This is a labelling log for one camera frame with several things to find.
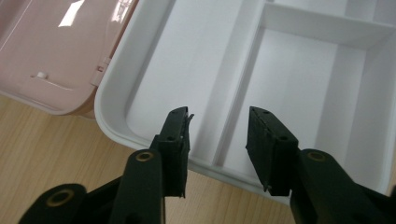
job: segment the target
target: screw hole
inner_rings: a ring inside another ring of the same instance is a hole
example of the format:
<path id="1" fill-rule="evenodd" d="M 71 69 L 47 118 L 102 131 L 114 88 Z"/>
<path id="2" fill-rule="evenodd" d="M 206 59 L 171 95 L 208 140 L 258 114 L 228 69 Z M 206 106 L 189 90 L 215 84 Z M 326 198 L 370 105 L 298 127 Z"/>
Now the screw hole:
<path id="1" fill-rule="evenodd" d="M 315 152 L 315 151 L 309 152 L 307 154 L 307 156 L 309 159 L 311 159 L 313 161 L 325 161 L 326 160 L 326 157 L 323 154 Z"/>
<path id="2" fill-rule="evenodd" d="M 151 152 L 142 152 L 136 156 L 137 161 L 149 161 L 154 157 L 154 154 Z"/>
<path id="3" fill-rule="evenodd" d="M 61 189 L 58 192 L 52 194 L 47 199 L 48 207 L 58 207 L 69 202 L 74 197 L 74 191 L 71 189 Z"/>

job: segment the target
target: white plastic surface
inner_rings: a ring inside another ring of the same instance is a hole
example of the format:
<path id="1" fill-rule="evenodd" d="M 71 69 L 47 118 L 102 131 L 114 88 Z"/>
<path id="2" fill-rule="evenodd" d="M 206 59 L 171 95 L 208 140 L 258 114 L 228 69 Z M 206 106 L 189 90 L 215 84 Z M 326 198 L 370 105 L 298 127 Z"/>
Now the white plastic surface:
<path id="1" fill-rule="evenodd" d="M 312 2 L 140 2 L 97 93 L 99 125 L 140 149 L 186 105 L 195 114 L 190 168 L 262 193 L 245 150 L 254 105 L 279 117 L 300 148 L 331 153 L 356 182 L 385 192 L 396 20 L 378 9 L 396 6 Z"/>

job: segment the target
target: black plastic part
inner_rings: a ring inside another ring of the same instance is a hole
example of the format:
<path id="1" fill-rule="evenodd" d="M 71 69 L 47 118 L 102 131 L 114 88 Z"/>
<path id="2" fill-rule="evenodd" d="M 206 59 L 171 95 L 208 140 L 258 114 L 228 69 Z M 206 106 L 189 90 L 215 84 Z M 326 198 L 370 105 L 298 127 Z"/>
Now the black plastic part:
<path id="1" fill-rule="evenodd" d="M 309 200 L 301 180 L 295 178 L 295 181 L 290 197 L 290 208 L 294 221 L 297 224 L 315 224 L 318 222 L 318 214 L 315 211 L 315 207 Z"/>
<path id="2" fill-rule="evenodd" d="M 302 188 L 318 216 L 314 223 L 388 223 L 331 155 L 315 149 L 302 150 L 296 168 Z M 299 216 L 307 217 L 304 213 L 294 213 L 295 203 L 291 206 L 296 220 Z"/>
<path id="3" fill-rule="evenodd" d="M 128 159 L 109 223 L 164 223 L 163 203 L 161 154 L 136 151 Z"/>
<path id="4" fill-rule="evenodd" d="M 185 197 L 192 116 L 186 106 L 171 111 L 150 146 L 163 158 L 164 196 Z"/>
<path id="5" fill-rule="evenodd" d="M 247 153 L 264 186 L 273 196 L 289 196 L 297 138 L 268 110 L 249 109 Z"/>
<path id="6" fill-rule="evenodd" d="M 120 180 L 121 177 L 114 179 L 87 194 L 78 213 L 80 223 L 108 223 Z"/>
<path id="7" fill-rule="evenodd" d="M 86 196 L 79 184 L 64 184 L 43 193 L 23 215 L 21 224 L 77 223 L 78 210 Z"/>
<path id="8" fill-rule="evenodd" d="M 382 212 L 384 217 L 389 223 L 396 223 L 396 195 L 392 193 L 390 197 L 380 194 L 372 189 L 367 189 L 364 186 L 360 186 L 363 193 L 370 199 L 373 205 Z"/>

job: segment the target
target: pink container lid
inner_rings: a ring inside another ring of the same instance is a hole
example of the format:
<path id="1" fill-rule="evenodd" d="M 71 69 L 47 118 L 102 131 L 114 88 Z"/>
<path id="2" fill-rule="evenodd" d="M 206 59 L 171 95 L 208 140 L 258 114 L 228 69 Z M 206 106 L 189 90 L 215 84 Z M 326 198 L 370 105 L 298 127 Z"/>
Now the pink container lid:
<path id="1" fill-rule="evenodd" d="M 4 0 L 0 93 L 55 115 L 92 110 L 137 0 Z"/>

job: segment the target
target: wooden table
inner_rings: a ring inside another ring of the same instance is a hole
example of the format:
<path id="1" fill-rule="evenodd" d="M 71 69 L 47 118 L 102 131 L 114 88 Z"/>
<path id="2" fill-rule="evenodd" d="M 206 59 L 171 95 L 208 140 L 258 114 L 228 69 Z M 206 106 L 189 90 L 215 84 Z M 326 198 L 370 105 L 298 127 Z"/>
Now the wooden table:
<path id="1" fill-rule="evenodd" d="M 52 187 L 104 185 L 122 174 L 132 152 L 94 120 L 52 116 L 0 96 L 0 223 L 17 223 Z M 186 194 L 166 199 L 167 223 L 294 223 L 288 206 L 195 172 Z"/>

